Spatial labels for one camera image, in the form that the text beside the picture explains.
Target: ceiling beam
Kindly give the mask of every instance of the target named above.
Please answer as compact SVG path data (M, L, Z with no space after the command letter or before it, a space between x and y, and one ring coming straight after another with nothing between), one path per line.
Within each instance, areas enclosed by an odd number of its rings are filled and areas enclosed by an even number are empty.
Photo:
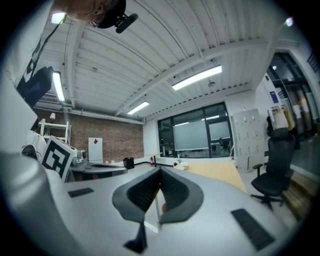
M278 48L279 47L298 47L299 46L299 41L297 40L290 40L290 39L285 39L285 38L280 38L279 43L278 43Z
M202 52L203 58L205 61L226 55L231 54L240 50L251 49L251 48L266 48L267 42L264 39L251 39L246 41L237 41L231 42L223 45L219 45L217 47L205 50ZM140 90L138 90L134 95L131 96L122 106L116 111L115 116L119 115L123 110L128 108L132 103L140 99L144 96L147 92L151 89L157 87L161 83L165 82L169 78L173 77L174 75L185 71L188 68L191 68L201 62L203 62L202 56L197 53L192 57L189 57L178 64L174 65L173 67L167 69L165 72L161 73L153 80L145 84Z
M145 120L149 121L149 120L152 120L152 119L156 119L156 118L159 118L159 117L161 117L163 115L170 114L170 113L172 113L174 111L178 111L180 109L184 109L186 107L190 107L190 106L193 106L195 104L211 101L211 100L216 99L216 98L221 98L221 97L224 97L224 96L227 96L227 95L230 95L230 94L236 94L236 93L249 91L249 90L251 90L251 84L250 83L247 83L247 84L244 84L244 85L241 85L241 86L236 86L236 87L229 88L229 89L225 89L225 90L220 90L220 91L217 91L215 93L208 94L208 95L205 95L205 96L202 96L202 97L198 97L198 98L193 99L191 101L187 101L187 102L181 103L181 104L179 104L177 106L171 107L171 108L166 109L164 111L161 111L161 112L158 112L158 113L153 114L151 116L148 116L148 117L146 117Z
M68 85L68 93L71 99L72 108L76 108L75 104L75 70L76 70L76 59L78 48L80 44L80 40L82 34L84 32L86 23L81 21L76 21L73 24L73 29L71 31L69 45L68 45L68 59L67 59L67 85Z

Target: office chair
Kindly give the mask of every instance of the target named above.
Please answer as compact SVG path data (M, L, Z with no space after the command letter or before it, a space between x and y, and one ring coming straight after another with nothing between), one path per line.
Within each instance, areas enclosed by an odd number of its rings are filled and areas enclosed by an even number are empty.
M287 128L273 130L271 138L268 140L269 160L266 166L266 173L260 175L259 163L253 167L257 169L257 178L251 184L263 195L252 194L251 197L261 199L262 204L272 209L271 202L280 202L283 200L278 197L289 187L290 177L293 171L290 169L291 160L295 149L295 138L289 134Z

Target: white locker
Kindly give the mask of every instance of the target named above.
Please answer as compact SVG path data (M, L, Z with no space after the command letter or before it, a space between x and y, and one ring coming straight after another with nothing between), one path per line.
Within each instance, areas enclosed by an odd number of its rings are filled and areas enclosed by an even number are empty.
M103 164L102 138L89 138L89 162Z
M264 127L258 109L234 113L231 120L236 165L239 172L245 173L253 170L254 165L264 163Z

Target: wooden table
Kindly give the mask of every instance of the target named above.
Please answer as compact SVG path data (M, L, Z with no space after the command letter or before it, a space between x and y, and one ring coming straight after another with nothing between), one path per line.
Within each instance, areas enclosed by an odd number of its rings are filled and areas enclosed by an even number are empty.
M189 167L186 171L231 184L247 193L240 174L232 162L189 162Z
M157 166L157 164L156 164L156 156L161 155L161 154L163 154L163 153L160 152L160 153L155 153L155 154L146 154L146 156L151 156L151 157L153 157L154 167L156 167L156 166Z

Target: white wall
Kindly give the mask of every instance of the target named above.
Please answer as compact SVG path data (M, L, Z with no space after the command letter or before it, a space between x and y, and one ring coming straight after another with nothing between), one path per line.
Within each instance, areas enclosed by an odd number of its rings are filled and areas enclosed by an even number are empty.
M270 92L275 92L279 103L273 103ZM171 116L182 114L191 110L195 110L201 107L210 106L212 104L225 102L229 116L233 113L246 110L258 109L261 120L264 122L264 133L265 133L265 150L268 150L268 136L267 136L267 116L268 109L274 107L275 105L281 105L281 100L276 92L276 89L271 82L267 81L264 77L259 86L255 91L248 90L231 95L227 95L220 98L215 98L206 102L201 102L184 109L180 109L170 114L162 115L158 118L147 121L143 126L143 146L144 154L154 154L159 152L159 133L158 133L158 120L162 120ZM150 156L145 156L146 161L150 161ZM202 163L214 163L214 162L229 162L231 159L229 157L219 157L219 158L183 158L182 161L186 162L202 162ZM164 165L173 165L176 158L172 157L157 157L157 163Z

